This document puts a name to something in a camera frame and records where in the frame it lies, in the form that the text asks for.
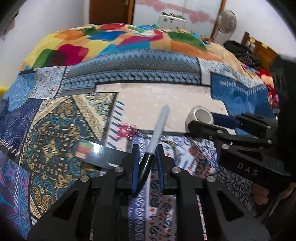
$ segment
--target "quilt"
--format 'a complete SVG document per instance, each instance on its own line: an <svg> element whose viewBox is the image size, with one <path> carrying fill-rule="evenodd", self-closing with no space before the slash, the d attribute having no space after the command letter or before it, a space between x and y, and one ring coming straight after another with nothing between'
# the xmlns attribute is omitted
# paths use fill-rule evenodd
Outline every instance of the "quilt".
<svg viewBox="0 0 296 241"><path fill-rule="evenodd" d="M124 24L91 25L47 36L25 59L26 70L0 102L0 207L24 238L80 176L104 174L75 158L79 140L125 152L138 144L142 155L149 139L117 139L117 127L134 124L149 136L165 104L171 108L161 138L165 155L191 175L214 175L256 213L253 183L218 165L213 142L186 137L185 119L196 105L224 115L273 117L268 90L262 81L215 59L191 36ZM91 47L93 41L103 44ZM78 42L79 50L64 46ZM174 44L202 55L184 54ZM157 177L153 168L138 197L129 199L131 240L175 240L176 197L160 193Z"/></svg>

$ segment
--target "wall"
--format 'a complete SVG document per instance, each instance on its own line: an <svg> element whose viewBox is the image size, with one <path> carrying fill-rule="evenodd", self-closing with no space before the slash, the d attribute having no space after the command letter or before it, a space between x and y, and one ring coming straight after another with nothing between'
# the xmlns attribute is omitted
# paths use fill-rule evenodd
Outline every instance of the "wall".
<svg viewBox="0 0 296 241"><path fill-rule="evenodd" d="M89 24L89 6L90 0L84 2L84 24Z"/></svg>
<svg viewBox="0 0 296 241"><path fill-rule="evenodd" d="M161 12L182 15L186 30L210 37L221 0L136 0L133 25L152 25L158 22Z"/></svg>
<svg viewBox="0 0 296 241"><path fill-rule="evenodd" d="M27 0L5 41L0 39L0 85L10 86L23 60L46 35L83 26L85 1Z"/></svg>
<svg viewBox="0 0 296 241"><path fill-rule="evenodd" d="M286 23L266 0L227 0L225 10L237 17L230 39L241 42L245 31L277 53L296 56L296 41Z"/></svg>

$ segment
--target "blue patterned fabric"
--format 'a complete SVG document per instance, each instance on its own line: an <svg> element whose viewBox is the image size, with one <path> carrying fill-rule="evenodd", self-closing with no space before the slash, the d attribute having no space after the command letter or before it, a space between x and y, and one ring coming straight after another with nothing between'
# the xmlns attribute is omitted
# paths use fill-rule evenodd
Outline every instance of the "blue patterned fabric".
<svg viewBox="0 0 296 241"><path fill-rule="evenodd" d="M223 101L228 114L240 115L250 112L252 114L274 118L272 109L268 103L268 91L264 84L247 88L232 78L220 74L211 74L211 94L213 99ZM237 129L238 134L246 132Z"/></svg>
<svg viewBox="0 0 296 241"><path fill-rule="evenodd" d="M235 69L231 68L228 64L214 61L214 60L205 60L198 59L200 67L207 72L220 74L221 76L229 77L235 79L237 82L242 83L247 88L254 88L258 85L262 85L263 82L261 79L248 79L247 77L241 75Z"/></svg>
<svg viewBox="0 0 296 241"><path fill-rule="evenodd" d="M183 168L191 175L205 178L214 175L240 202L254 213L252 201L252 182L227 171L217 164L217 152L212 141L193 139L180 133L170 133L160 138L166 156L172 157L176 166ZM140 156L143 156L150 140L136 135L132 144L139 145ZM138 240L175 240L176 238L176 196L163 195L160 191L157 167L154 165L151 176L136 198L130 198L128 208L129 237ZM200 210L204 237L206 238L205 221Z"/></svg>
<svg viewBox="0 0 296 241"><path fill-rule="evenodd" d="M35 73L19 74L16 81L3 96L3 99L8 100L8 111L21 107L31 94L34 85Z"/></svg>
<svg viewBox="0 0 296 241"><path fill-rule="evenodd" d="M200 71L194 57L164 50L136 49L67 66L60 91L120 81L200 85Z"/></svg>
<svg viewBox="0 0 296 241"><path fill-rule="evenodd" d="M44 100L29 128L20 163L34 172L30 209L41 216L81 176L99 176L74 157L80 139L105 144L116 93L92 93Z"/></svg>
<svg viewBox="0 0 296 241"><path fill-rule="evenodd" d="M0 102L0 145L19 155L30 124L42 100L28 99L21 107L9 112L7 100Z"/></svg>
<svg viewBox="0 0 296 241"><path fill-rule="evenodd" d="M65 66L37 68L36 84L29 98L50 99L54 98L61 84Z"/></svg>
<svg viewBox="0 0 296 241"><path fill-rule="evenodd" d="M28 210L29 172L0 151L0 208L24 237L30 230Z"/></svg>
<svg viewBox="0 0 296 241"><path fill-rule="evenodd" d="M94 36L89 37L88 39L95 39L95 40L104 40L104 41L113 41L115 40L119 35L125 34L125 31L106 31L102 33L98 33Z"/></svg>
<svg viewBox="0 0 296 241"><path fill-rule="evenodd" d="M155 30L155 29L157 29L156 27L151 26L151 25L139 25L139 26L137 26L137 28L143 29L143 30Z"/></svg>
<svg viewBox="0 0 296 241"><path fill-rule="evenodd" d="M110 44L101 53L99 53L97 56L101 56L101 55L105 55L105 54L119 53L119 52L126 51L126 50L149 49L149 48L150 48L150 42L149 41L123 45L123 46L120 46L120 47L118 47L118 45L115 45L115 44Z"/></svg>

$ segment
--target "metal screw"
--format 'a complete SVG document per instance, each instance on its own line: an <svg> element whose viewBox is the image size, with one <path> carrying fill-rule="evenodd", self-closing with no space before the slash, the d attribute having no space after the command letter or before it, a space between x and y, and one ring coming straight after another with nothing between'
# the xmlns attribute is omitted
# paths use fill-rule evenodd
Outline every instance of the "metal screw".
<svg viewBox="0 0 296 241"><path fill-rule="evenodd" d="M179 167L173 167L172 168L172 172L173 173L179 173L179 172L181 172L181 168L179 168Z"/></svg>
<svg viewBox="0 0 296 241"><path fill-rule="evenodd" d="M225 150L227 150L229 148L229 146L227 144L223 144L222 145L222 148L225 149Z"/></svg>
<svg viewBox="0 0 296 241"><path fill-rule="evenodd" d="M114 171L117 172L117 173L121 173L121 172L124 171L124 168L123 168L123 167L116 167L116 168L114 169Z"/></svg>
<svg viewBox="0 0 296 241"><path fill-rule="evenodd" d="M207 181L213 183L214 181L216 181L216 178L214 176L207 176Z"/></svg>
<svg viewBox="0 0 296 241"><path fill-rule="evenodd" d="M82 181L82 182L87 182L89 180L89 176L87 176L87 175L83 175L82 177L80 177L80 181Z"/></svg>

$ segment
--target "paisley fabric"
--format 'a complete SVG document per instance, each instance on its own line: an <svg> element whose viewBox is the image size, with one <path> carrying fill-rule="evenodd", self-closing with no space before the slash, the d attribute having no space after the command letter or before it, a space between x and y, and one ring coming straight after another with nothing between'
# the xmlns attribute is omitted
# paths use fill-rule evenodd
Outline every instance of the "paisley fabric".
<svg viewBox="0 0 296 241"><path fill-rule="evenodd" d="M128 50L67 66L58 96L114 82L201 85L201 72L198 60L190 56L164 50Z"/></svg>
<svg viewBox="0 0 296 241"><path fill-rule="evenodd" d="M65 66L36 68L36 84L30 98L54 98L61 84Z"/></svg>
<svg viewBox="0 0 296 241"><path fill-rule="evenodd" d="M0 208L5 205L5 215L24 237L30 230L28 209L29 172L0 151Z"/></svg>
<svg viewBox="0 0 296 241"><path fill-rule="evenodd" d="M20 163L32 170L30 209L40 218L81 176L99 171L74 158L79 140L104 144L116 93L93 93L42 102Z"/></svg>
<svg viewBox="0 0 296 241"><path fill-rule="evenodd" d="M2 114L0 113L0 146L6 153L18 156L30 124L42 100L28 99L24 105L9 112L7 100L1 100Z"/></svg>
<svg viewBox="0 0 296 241"><path fill-rule="evenodd" d="M16 81L3 96L3 99L8 100L8 111L21 107L28 99L34 85L35 73L19 74Z"/></svg>
<svg viewBox="0 0 296 241"><path fill-rule="evenodd" d="M170 140L177 144L171 146L160 142L163 145L165 155L172 157L176 166L201 178L214 175L250 212L255 214L251 196L252 182L217 164L217 153L213 142L205 139L188 138L180 133L163 135L161 139ZM139 145L140 156L143 156L149 140L142 136L135 136L132 144ZM198 196L197 202L206 240L205 221ZM130 199L129 234L131 240L138 240L137 237L142 235L146 235L143 240L174 240L177 231L176 211L176 197L174 195L163 195L160 192L157 167L154 165L146 185L137 198Z"/></svg>

